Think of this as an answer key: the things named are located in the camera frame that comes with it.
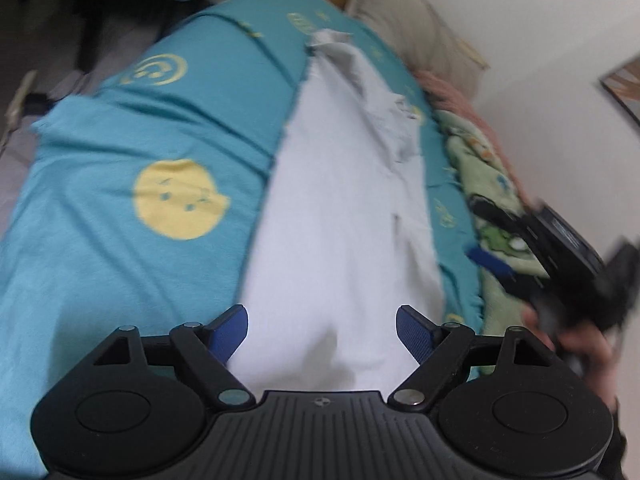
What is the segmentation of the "person's right hand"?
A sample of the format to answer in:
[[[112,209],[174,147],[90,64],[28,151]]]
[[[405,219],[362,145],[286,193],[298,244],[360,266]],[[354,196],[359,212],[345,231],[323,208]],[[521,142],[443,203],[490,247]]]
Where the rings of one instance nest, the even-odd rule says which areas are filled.
[[[617,371],[620,362],[620,349],[612,346],[592,323],[582,323],[549,337],[539,326],[538,314],[531,307],[525,307],[522,313],[524,326],[532,332],[550,350],[555,344],[570,353],[585,356],[589,361],[584,381],[588,387],[604,402],[612,413],[617,411]]]

